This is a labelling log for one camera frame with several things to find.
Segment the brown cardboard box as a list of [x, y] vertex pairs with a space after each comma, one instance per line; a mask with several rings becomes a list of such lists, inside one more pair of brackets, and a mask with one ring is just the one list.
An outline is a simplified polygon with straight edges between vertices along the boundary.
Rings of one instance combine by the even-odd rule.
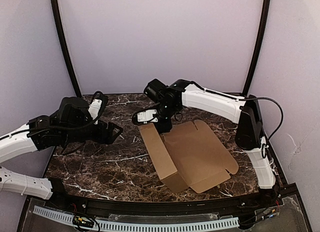
[[139, 126], [159, 180], [173, 193], [201, 194], [231, 178], [239, 165], [207, 123], [188, 121], [159, 134], [154, 124]]

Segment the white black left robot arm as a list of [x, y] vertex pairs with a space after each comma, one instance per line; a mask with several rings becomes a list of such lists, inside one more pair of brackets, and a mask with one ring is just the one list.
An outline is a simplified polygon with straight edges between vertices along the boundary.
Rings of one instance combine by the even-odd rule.
[[[18, 129], [0, 138], [0, 161], [50, 147], [66, 147], [70, 143], [93, 141], [111, 145], [123, 128], [100, 119], [108, 97], [99, 94], [91, 102], [80, 97], [65, 97], [59, 109], [51, 115], [41, 115], [29, 120]], [[20, 195], [49, 200], [54, 193], [64, 193], [60, 179], [32, 177], [0, 168], [0, 189]]]

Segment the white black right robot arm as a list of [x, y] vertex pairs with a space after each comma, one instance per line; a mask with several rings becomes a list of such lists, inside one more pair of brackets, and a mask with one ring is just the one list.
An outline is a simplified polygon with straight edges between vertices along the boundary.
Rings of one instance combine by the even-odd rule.
[[272, 189], [276, 174], [267, 150], [271, 136], [265, 135], [259, 102], [279, 103], [268, 97], [231, 95], [210, 90], [195, 81], [179, 79], [165, 85], [153, 79], [143, 93], [155, 106], [136, 114], [139, 124], [153, 123], [159, 133], [172, 129], [171, 118], [186, 108], [195, 108], [223, 117], [237, 124], [235, 143], [247, 154], [255, 170], [260, 189]]

